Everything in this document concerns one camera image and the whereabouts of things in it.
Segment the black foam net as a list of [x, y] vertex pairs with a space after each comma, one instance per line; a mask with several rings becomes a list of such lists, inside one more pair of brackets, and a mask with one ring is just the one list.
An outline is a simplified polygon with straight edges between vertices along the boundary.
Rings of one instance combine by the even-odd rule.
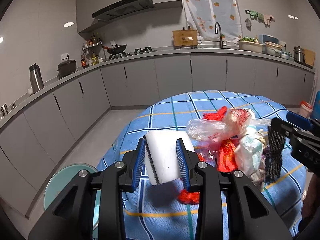
[[271, 126], [267, 128], [269, 148], [266, 151], [266, 183], [271, 184], [280, 178], [283, 163], [282, 151], [286, 138]]

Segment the white teal plastic packet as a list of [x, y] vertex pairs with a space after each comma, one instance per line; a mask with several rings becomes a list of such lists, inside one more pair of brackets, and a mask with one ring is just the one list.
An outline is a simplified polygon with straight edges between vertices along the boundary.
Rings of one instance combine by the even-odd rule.
[[234, 150], [235, 162], [240, 171], [244, 172], [246, 176], [250, 176], [260, 166], [266, 141], [253, 125], [249, 125], [242, 135], [243, 137]]

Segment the red orange plastic wrapper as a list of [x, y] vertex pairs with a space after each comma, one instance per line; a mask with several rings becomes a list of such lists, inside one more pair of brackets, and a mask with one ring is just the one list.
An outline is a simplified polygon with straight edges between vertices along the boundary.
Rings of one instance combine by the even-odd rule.
[[[234, 151], [236, 146], [231, 139], [223, 140], [217, 152], [217, 170], [220, 172], [232, 172], [238, 169]], [[178, 195], [178, 201], [182, 204], [199, 204], [200, 193], [188, 192], [183, 189]]]

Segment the red foam fruit net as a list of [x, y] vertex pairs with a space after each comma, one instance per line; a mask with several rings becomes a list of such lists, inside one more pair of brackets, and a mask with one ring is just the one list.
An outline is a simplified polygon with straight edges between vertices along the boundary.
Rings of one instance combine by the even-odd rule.
[[227, 113], [227, 107], [223, 106], [214, 113], [204, 113], [202, 118], [204, 120], [222, 121], [226, 113]]

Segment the clear plastic bag red print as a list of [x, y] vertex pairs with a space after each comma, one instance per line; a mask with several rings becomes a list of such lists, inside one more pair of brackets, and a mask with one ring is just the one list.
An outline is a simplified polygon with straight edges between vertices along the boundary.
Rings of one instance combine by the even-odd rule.
[[249, 125], [266, 126], [270, 119], [254, 119], [247, 109], [231, 109], [222, 121], [193, 119], [187, 124], [189, 137], [200, 142], [200, 161], [217, 159], [217, 152], [223, 140], [236, 138], [239, 141]]

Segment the white sponge block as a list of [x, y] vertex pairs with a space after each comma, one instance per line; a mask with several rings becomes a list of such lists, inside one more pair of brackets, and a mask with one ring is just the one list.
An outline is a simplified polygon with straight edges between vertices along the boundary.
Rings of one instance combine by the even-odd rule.
[[145, 168], [151, 185], [165, 184], [180, 177], [176, 142], [182, 139], [189, 151], [194, 151], [185, 131], [151, 130], [145, 135]]

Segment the teal round trash bin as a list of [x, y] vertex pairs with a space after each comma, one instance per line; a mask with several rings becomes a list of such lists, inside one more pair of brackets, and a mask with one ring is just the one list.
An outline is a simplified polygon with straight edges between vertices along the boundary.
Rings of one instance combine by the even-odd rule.
[[101, 191], [91, 182], [100, 175], [87, 164], [73, 164], [57, 172], [46, 187], [44, 213], [30, 237], [92, 239], [98, 227]]

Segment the dark kitchen faucet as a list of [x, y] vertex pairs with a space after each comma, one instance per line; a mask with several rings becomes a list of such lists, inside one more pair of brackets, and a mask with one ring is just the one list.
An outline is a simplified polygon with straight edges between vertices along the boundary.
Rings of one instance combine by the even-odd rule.
[[222, 30], [219, 22], [215, 22], [215, 34], [219, 36], [219, 48], [223, 48], [223, 38], [222, 38]]

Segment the wooden cutting board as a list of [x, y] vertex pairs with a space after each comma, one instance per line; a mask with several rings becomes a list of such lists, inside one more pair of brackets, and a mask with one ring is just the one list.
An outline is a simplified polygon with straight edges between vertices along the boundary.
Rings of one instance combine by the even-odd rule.
[[316, 53], [314, 51], [304, 48], [304, 54], [305, 54], [305, 64], [307, 64], [310, 67], [313, 67], [315, 63]]

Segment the steel pot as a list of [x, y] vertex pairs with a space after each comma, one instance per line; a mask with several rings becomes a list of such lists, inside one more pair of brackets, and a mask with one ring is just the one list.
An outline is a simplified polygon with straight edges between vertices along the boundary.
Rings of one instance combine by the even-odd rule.
[[305, 51], [300, 46], [294, 47], [293, 58], [295, 62], [305, 63]]

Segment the white lidded bowl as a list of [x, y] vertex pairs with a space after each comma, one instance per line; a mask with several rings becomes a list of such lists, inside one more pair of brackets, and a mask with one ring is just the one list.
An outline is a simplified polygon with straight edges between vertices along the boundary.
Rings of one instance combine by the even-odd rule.
[[268, 55], [280, 57], [282, 46], [273, 42], [265, 42], [266, 52]]

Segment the blue plaid tablecloth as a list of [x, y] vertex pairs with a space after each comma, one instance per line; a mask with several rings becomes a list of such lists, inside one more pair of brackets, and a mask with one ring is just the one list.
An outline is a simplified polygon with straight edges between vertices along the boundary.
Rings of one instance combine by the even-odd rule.
[[[189, 120], [221, 107], [246, 108], [257, 119], [285, 119], [287, 109], [264, 96], [219, 90], [205, 90], [171, 96], [147, 108], [120, 132], [97, 166], [102, 171], [134, 150], [148, 131], [183, 131]], [[291, 157], [291, 146], [285, 144], [280, 178], [263, 188], [264, 197], [280, 215], [292, 235], [301, 220], [302, 195], [306, 168]], [[127, 239], [193, 239], [198, 207], [177, 200], [183, 185], [180, 180], [152, 186], [146, 171], [142, 172], [134, 193], [123, 194], [125, 233]]]

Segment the white basin with greens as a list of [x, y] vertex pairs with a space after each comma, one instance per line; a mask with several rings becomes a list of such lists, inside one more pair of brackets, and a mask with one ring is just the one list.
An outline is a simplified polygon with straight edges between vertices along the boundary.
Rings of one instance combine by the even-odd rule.
[[239, 49], [245, 51], [251, 51], [255, 53], [262, 53], [263, 45], [255, 38], [243, 37], [238, 41]]

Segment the hanging green cloths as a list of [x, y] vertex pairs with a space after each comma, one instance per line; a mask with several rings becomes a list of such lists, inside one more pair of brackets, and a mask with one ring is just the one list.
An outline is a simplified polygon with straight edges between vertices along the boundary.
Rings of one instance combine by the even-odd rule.
[[264, 25], [270, 25], [271, 22], [275, 21], [275, 18], [272, 15], [264, 15], [260, 12], [253, 11], [253, 10], [245, 10], [245, 13], [249, 15], [249, 18], [252, 20], [257, 20]]

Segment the black wok pan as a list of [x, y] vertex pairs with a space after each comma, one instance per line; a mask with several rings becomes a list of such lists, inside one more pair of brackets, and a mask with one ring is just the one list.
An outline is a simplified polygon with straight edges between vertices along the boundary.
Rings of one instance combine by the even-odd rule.
[[123, 45], [115, 45], [113, 47], [107, 47], [107, 46], [102, 46], [104, 50], [107, 50], [107, 52], [110, 55], [117, 55], [117, 54], [122, 54], [125, 52], [125, 49], [127, 48], [126, 44]]

